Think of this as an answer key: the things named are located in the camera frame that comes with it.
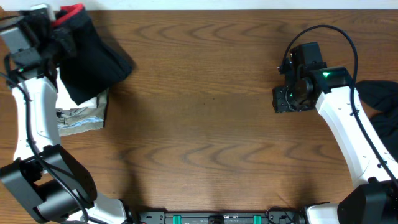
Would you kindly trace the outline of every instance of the white wall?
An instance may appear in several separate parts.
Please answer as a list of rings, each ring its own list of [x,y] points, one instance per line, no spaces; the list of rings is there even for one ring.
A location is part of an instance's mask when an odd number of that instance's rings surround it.
[[[89,10],[398,9],[398,0],[1,0],[4,10],[47,3],[53,9],[84,3]]]

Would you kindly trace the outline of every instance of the black fabric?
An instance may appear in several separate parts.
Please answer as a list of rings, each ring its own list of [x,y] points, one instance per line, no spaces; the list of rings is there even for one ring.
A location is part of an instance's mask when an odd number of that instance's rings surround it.
[[[398,107],[373,116],[371,123],[386,149],[398,159]]]
[[[398,160],[398,83],[361,81],[356,84],[359,97],[383,113],[370,119],[386,149]]]
[[[355,85],[359,97],[367,105],[387,112],[398,106],[398,83],[392,81],[361,81]]]
[[[57,17],[64,15],[65,11],[60,11]],[[76,44],[76,57],[60,63],[60,75],[77,105],[131,73],[132,66],[100,39],[85,9],[58,27],[69,28]]]

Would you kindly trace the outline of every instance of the black plastic bracket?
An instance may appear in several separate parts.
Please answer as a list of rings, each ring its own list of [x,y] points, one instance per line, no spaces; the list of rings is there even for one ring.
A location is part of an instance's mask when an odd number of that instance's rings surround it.
[[[90,173],[60,145],[47,146],[40,153],[50,168],[80,197],[86,208],[93,207],[97,198]],[[37,185],[43,168],[35,157],[17,159],[0,169],[0,179],[10,193],[39,222],[63,222],[79,211],[74,199],[56,180]]]
[[[391,180],[358,186],[338,206],[340,224],[398,223],[398,193]]]

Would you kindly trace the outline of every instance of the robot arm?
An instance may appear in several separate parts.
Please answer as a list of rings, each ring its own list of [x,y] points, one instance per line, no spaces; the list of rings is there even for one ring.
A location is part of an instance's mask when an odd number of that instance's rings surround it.
[[[329,125],[345,157],[355,190],[341,203],[324,203],[304,209],[302,220],[310,224],[380,223],[398,221],[396,188],[365,139],[351,105],[351,75],[344,67],[328,68],[317,43],[291,51],[291,61],[281,73],[285,85],[273,90],[276,113],[316,109]],[[391,157],[368,120],[358,92],[355,108],[382,161],[394,176],[398,163]]]
[[[35,7],[31,12],[33,16],[50,16],[53,13],[47,7]],[[78,195],[86,208],[89,223],[129,223],[126,215],[128,212],[122,201],[107,198],[97,192],[90,173],[60,145],[55,112],[55,65],[59,55],[63,54],[63,49],[57,40],[46,46],[40,40],[42,34],[35,33],[28,21],[30,20],[25,21],[24,16],[20,16],[0,22],[0,35],[9,47],[10,58],[17,65],[17,69],[7,71],[7,79],[16,101],[18,117],[18,142],[14,162],[0,169],[0,178],[35,221],[43,223],[82,220],[83,212],[72,196],[55,180],[42,185],[35,184],[47,171],[38,164],[34,156],[33,150],[37,150],[43,161],[53,167],[57,176]],[[25,99],[16,85],[27,93],[29,100]],[[36,149],[32,149],[27,142],[28,118]]]
[[[331,93],[322,93],[316,103],[316,109],[328,123],[337,143],[347,162],[354,188],[361,184],[367,184],[368,179],[375,177],[378,181],[389,180],[386,171],[379,165],[379,161],[365,140],[361,130],[352,116],[351,103],[349,101],[350,88],[348,86],[333,88]],[[384,147],[379,136],[366,116],[358,92],[355,91],[354,100],[358,108],[358,114],[387,166],[394,175],[398,175],[398,163],[391,157]]]

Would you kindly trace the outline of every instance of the brown wooden tabletop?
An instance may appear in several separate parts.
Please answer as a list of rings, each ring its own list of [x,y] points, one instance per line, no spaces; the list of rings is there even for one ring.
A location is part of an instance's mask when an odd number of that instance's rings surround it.
[[[338,26],[359,80],[398,81],[397,11],[92,11],[103,40],[136,64],[112,87],[106,126],[62,138],[97,189],[135,210],[264,211],[340,202],[353,189],[316,111],[275,114],[286,46]],[[352,73],[341,34],[317,29],[329,66]],[[1,57],[7,48],[1,42]],[[16,149],[16,106],[0,81],[0,166]],[[0,185],[0,222],[33,223]]]

